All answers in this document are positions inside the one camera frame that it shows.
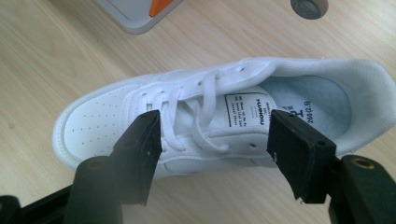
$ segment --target shoe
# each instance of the shoe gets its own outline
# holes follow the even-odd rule
[[[57,119],[52,141],[71,169],[109,155],[133,120],[161,111],[155,178],[265,165],[270,112],[284,109],[329,137],[337,155],[396,123],[396,86],[366,60],[251,58],[132,77],[91,92]]]

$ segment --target white shoelace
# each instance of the white shoelace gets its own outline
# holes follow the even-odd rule
[[[198,100],[188,101],[186,103],[194,113],[191,135],[196,144],[204,150],[223,153],[229,149],[228,146],[218,147],[209,142],[203,134],[216,112],[216,79],[220,79],[219,72],[208,73],[205,75],[204,80],[197,84],[203,87],[202,105]],[[164,91],[158,92],[152,99],[152,104],[147,103],[148,99],[145,93],[140,95],[138,99],[138,114],[150,110],[160,110],[163,138],[176,151],[186,150],[175,135],[177,103],[182,91],[183,87],[175,87],[169,93],[165,93]]]

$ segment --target orange object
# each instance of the orange object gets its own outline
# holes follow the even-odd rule
[[[173,0],[152,0],[151,8],[149,9],[150,17],[157,16],[164,8],[169,6]]]

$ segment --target shoe lining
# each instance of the shoe lining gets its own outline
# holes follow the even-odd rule
[[[261,85],[277,108],[288,110],[330,139],[345,133],[351,121],[345,92],[323,77],[269,77]]]

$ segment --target wooden table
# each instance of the wooden table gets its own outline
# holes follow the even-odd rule
[[[51,132],[79,96],[114,81],[245,57],[367,58],[396,78],[396,3],[330,1],[316,21],[290,1],[185,0],[129,35],[92,1],[0,1],[0,195],[32,203],[72,183]],[[356,154],[396,178],[396,129]],[[330,223],[327,204],[295,201],[278,169],[247,168],[153,183],[125,223]]]

